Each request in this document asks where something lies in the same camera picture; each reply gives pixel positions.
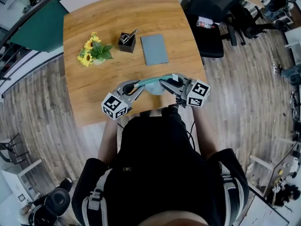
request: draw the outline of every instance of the equipment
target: equipment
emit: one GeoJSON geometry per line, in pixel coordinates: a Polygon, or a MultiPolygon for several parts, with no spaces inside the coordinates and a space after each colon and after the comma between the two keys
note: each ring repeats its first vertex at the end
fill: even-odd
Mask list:
{"type": "MultiPolygon", "coordinates": [[[[167,74],[164,77],[167,79],[159,79],[160,85],[176,96],[176,103],[184,108],[186,105],[203,107],[209,95],[209,85],[201,80],[189,79],[180,73],[167,74]]],[[[139,86],[139,81],[122,82],[112,93],[108,93],[102,102],[103,112],[113,120],[128,113],[132,109],[132,103],[145,89],[145,83],[139,86]]]]}

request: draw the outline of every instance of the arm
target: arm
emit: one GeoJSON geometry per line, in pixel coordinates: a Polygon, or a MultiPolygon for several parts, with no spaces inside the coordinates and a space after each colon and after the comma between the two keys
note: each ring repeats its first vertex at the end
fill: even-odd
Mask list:
{"type": "Polygon", "coordinates": [[[196,124],[199,150],[201,155],[208,159],[220,150],[215,140],[216,136],[214,136],[214,131],[205,111],[200,107],[193,106],[192,112],[196,124]]]}
{"type": "Polygon", "coordinates": [[[32,208],[32,202],[29,203],[29,204],[27,204],[27,205],[25,205],[24,207],[22,207],[22,208],[20,209],[19,214],[20,214],[20,215],[24,215],[24,214],[28,213],[29,210],[30,210],[31,208],[32,208]]]}
{"type": "Polygon", "coordinates": [[[98,151],[98,159],[109,165],[117,154],[117,121],[108,119],[105,124],[102,142],[98,151]]]}
{"type": "Polygon", "coordinates": [[[273,201],[272,201],[272,207],[274,207],[275,206],[275,202],[276,202],[276,192],[274,192],[274,194],[273,194],[273,201]]]}

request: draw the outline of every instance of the buckle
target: buckle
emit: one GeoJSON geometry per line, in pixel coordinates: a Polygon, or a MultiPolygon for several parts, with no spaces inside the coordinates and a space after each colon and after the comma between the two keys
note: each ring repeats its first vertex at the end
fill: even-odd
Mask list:
{"type": "Polygon", "coordinates": [[[94,191],[91,191],[90,193],[91,193],[91,195],[89,196],[88,209],[98,211],[100,208],[100,201],[103,198],[103,191],[100,189],[95,189],[94,191]]]}

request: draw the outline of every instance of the black shirt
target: black shirt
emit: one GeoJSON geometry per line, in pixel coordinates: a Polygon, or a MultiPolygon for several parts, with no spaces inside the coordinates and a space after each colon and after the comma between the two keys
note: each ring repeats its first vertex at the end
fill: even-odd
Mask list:
{"type": "MultiPolygon", "coordinates": [[[[240,181],[246,204],[247,180],[232,149],[206,161],[192,149],[185,128],[173,118],[135,117],[123,130],[120,152],[104,185],[108,224],[136,226],[157,213],[181,210],[200,215],[211,226],[223,225],[219,161],[240,181]]],[[[82,201],[107,169],[98,159],[86,162],[72,200],[82,225],[82,201]]],[[[88,218],[91,226],[101,225],[100,212],[88,210],[88,218]]]]}

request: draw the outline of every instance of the white cube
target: white cube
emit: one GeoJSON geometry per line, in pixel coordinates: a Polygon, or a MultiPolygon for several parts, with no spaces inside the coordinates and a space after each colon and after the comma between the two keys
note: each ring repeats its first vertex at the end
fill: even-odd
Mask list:
{"type": "Polygon", "coordinates": [[[109,93],[102,102],[102,110],[107,116],[116,120],[127,113],[127,104],[109,93]]]}
{"type": "Polygon", "coordinates": [[[197,80],[187,95],[187,105],[203,107],[208,98],[210,86],[197,80]]]}

